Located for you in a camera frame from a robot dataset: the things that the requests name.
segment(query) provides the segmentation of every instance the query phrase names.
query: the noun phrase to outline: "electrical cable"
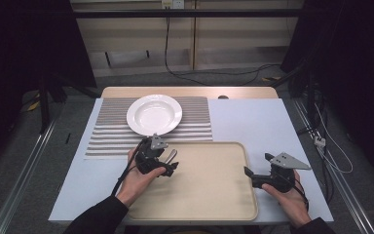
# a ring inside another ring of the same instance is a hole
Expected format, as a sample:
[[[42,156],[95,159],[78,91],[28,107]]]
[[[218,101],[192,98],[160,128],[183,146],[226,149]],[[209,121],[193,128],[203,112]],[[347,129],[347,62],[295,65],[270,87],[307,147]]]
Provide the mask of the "electrical cable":
[[[327,127],[327,112],[324,108],[323,108],[322,117],[324,119],[323,126]],[[323,133],[321,133],[321,138],[326,139],[325,130],[323,130]],[[326,156],[326,145],[323,147],[323,150],[324,150],[324,155]],[[330,176],[330,171],[326,167],[326,161],[322,157],[320,157],[320,160],[321,160],[321,172],[322,172],[323,179],[324,179],[325,199],[326,199],[326,203],[330,204],[330,202],[332,201],[333,195],[334,195],[334,191],[335,191],[334,186],[333,186],[333,179],[332,179],[332,176]]]
[[[144,143],[146,140],[146,138],[144,138],[139,144],[138,146],[136,147],[136,149],[134,150],[134,152],[132,153],[131,155],[131,158],[129,160],[129,162],[127,163],[127,166],[126,168],[123,170],[123,173],[121,174],[121,176],[118,178],[118,181],[117,183],[115,184],[112,192],[111,192],[111,196],[115,196],[117,194],[117,191],[118,191],[118,188],[120,187],[121,183],[124,181],[124,179],[126,178],[126,176],[129,174],[129,172],[136,166],[132,167],[129,169],[132,161],[134,160],[135,158],[135,155],[138,153],[138,149],[139,147],[141,146],[142,143]]]
[[[302,95],[303,95],[303,98],[308,97],[308,94],[307,94],[306,91]],[[319,109],[320,109],[320,111],[323,111],[324,110],[324,97],[321,94],[321,92],[315,90],[315,103],[318,102],[318,101],[320,103]],[[313,130],[315,130],[316,128],[318,128],[318,124],[317,124],[316,127],[312,127],[312,126],[309,125],[306,128],[303,128],[301,130],[296,131],[296,134],[298,136],[301,136],[302,134],[305,134],[305,133],[311,133],[313,135],[314,134]]]
[[[342,2],[342,6],[341,6],[341,8],[340,8],[340,10],[339,10],[339,14],[338,14],[338,17],[337,17],[337,20],[336,20],[335,26],[334,26],[334,28],[333,28],[333,30],[332,30],[332,34],[331,34],[330,39],[329,39],[329,43],[327,44],[327,47],[328,47],[328,48],[332,45],[333,38],[335,37],[336,29],[338,28],[338,24],[339,24],[340,18],[341,18],[341,16],[342,16],[343,9],[344,9],[344,7],[345,7],[345,3],[346,3],[346,0],[344,0],[344,1]]]
[[[215,72],[215,71],[194,71],[194,72],[175,73],[168,66],[168,56],[167,56],[167,54],[168,54],[168,35],[169,35],[169,18],[167,18],[167,33],[166,33],[166,45],[165,45],[165,65],[166,65],[167,72],[169,74],[175,76],[178,79],[192,81],[192,82],[195,82],[197,84],[204,85],[204,86],[212,86],[210,84],[206,84],[204,82],[200,82],[200,81],[197,81],[197,80],[194,80],[194,79],[190,79],[190,78],[186,78],[186,77],[182,77],[182,76],[185,76],[185,75],[197,75],[197,74],[215,74],[215,75],[232,75],[232,76],[236,76],[236,75],[246,75],[246,74],[256,73],[256,75],[255,75],[255,77],[253,79],[251,79],[251,80],[249,80],[247,82],[244,82],[242,84],[237,85],[237,86],[244,86],[244,85],[247,85],[250,82],[254,81],[255,79],[257,79],[258,74],[259,74],[259,72],[261,70],[267,69],[267,68],[272,67],[272,66],[280,66],[280,64],[264,64],[264,65],[260,66],[259,68],[255,69],[255,70],[245,71],[245,72],[237,72],[237,73]]]
[[[321,123],[323,124],[323,128],[324,130],[326,131],[327,135],[329,136],[329,138],[333,141],[333,143],[335,143],[335,145],[341,150],[341,152],[343,153],[343,155],[346,157],[346,159],[348,160],[349,164],[351,165],[351,168],[348,170],[348,171],[343,171],[343,170],[340,170],[338,166],[332,164],[330,162],[330,160],[324,155],[324,151],[323,151],[323,147],[321,146],[318,146],[318,152],[320,154],[320,156],[322,158],[324,158],[327,163],[332,167],[334,168],[336,171],[338,171],[339,173],[343,173],[343,174],[348,174],[348,173],[351,173],[353,170],[354,170],[354,165],[352,164],[351,160],[349,159],[348,155],[345,153],[345,151],[339,146],[339,144],[333,139],[333,137],[330,135],[329,131],[327,130],[327,128],[324,126],[324,123],[323,123],[323,118],[321,117],[321,114],[320,114],[320,111],[318,110],[318,106],[315,104],[315,108],[317,109],[318,111],[318,117],[320,118],[320,121]]]
[[[292,182],[290,182],[290,181],[289,181],[287,178],[285,178],[283,175],[280,175],[280,174],[278,174],[278,173],[276,173],[276,172],[273,172],[273,171],[272,171],[272,173],[274,173],[276,176],[281,177],[284,181],[286,181],[288,184],[290,184],[290,185],[292,186],[292,188],[294,188],[294,190],[296,190],[296,192],[298,192],[298,193],[300,194],[300,196],[302,196],[302,198],[303,198],[303,200],[304,200],[304,202],[305,202],[305,205],[306,205],[306,210],[309,211],[309,200],[308,200],[308,198],[306,197],[305,189],[303,188],[302,183],[300,183],[299,180],[294,179],[295,181],[297,181],[297,183],[299,183],[300,188],[301,188],[301,189],[299,189],[299,188],[296,186],[296,184],[293,184]]]

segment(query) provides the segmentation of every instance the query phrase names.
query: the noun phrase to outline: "person's right hand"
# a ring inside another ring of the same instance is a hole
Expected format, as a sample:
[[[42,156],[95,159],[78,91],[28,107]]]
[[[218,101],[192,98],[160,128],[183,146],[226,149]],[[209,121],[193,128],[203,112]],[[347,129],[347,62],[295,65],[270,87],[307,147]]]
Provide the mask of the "person's right hand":
[[[129,159],[134,153],[134,149],[129,152]],[[120,200],[128,208],[135,202],[135,200],[141,196],[141,194],[147,189],[148,185],[159,175],[166,172],[166,168],[156,168],[150,173],[142,174],[135,165],[135,160],[131,162],[130,171],[123,181],[120,191],[117,194],[118,200]]]
[[[300,176],[296,171],[294,171],[294,175],[300,181]],[[296,187],[303,191],[298,182],[296,182]],[[298,228],[311,221],[304,199],[294,188],[286,193],[279,192],[275,187],[267,183],[263,184],[262,188],[279,201],[293,227]]]

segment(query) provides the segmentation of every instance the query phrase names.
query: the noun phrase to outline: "white table surface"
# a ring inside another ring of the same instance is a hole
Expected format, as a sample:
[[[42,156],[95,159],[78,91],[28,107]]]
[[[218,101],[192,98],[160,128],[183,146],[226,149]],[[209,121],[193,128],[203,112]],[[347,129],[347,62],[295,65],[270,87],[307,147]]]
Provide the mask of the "white table surface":
[[[110,195],[117,178],[127,164],[127,158],[84,159],[101,105],[102,98],[95,102],[93,113],[49,221],[68,223],[87,208],[105,199]],[[310,165],[281,99],[209,99],[208,108],[213,140],[237,141],[243,144],[247,151],[249,166],[255,173],[270,174],[270,163],[264,159],[265,153],[276,156],[286,152]],[[333,221],[313,171],[298,170],[298,173],[310,202],[311,218],[320,216],[324,221]],[[259,214],[250,224],[288,222],[273,197],[261,189],[255,189],[255,194]],[[151,224],[151,222],[134,223],[128,218],[125,218],[123,223]]]

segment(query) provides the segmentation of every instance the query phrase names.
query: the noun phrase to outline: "power outlet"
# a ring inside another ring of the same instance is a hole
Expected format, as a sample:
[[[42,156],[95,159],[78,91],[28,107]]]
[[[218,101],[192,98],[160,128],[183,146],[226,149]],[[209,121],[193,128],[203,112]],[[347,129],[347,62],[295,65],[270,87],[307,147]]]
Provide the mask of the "power outlet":
[[[322,138],[322,137],[319,137],[319,136],[315,136],[314,144],[319,146],[319,147],[324,147],[324,146],[326,146],[326,139]]]
[[[173,9],[184,9],[184,0],[172,0]]]
[[[172,9],[172,0],[162,0],[163,9]]]

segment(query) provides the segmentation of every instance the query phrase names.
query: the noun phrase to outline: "placemat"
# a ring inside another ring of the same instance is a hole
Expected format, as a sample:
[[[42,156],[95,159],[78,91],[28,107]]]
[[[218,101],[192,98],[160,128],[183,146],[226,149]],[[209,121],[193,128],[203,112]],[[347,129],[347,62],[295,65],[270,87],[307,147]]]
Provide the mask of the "placemat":
[[[178,126],[161,136],[165,141],[212,140],[206,97],[174,97],[181,105],[183,117]],[[144,136],[127,123],[127,111],[137,100],[133,97],[105,98],[99,110],[86,151],[86,159],[125,156]]]

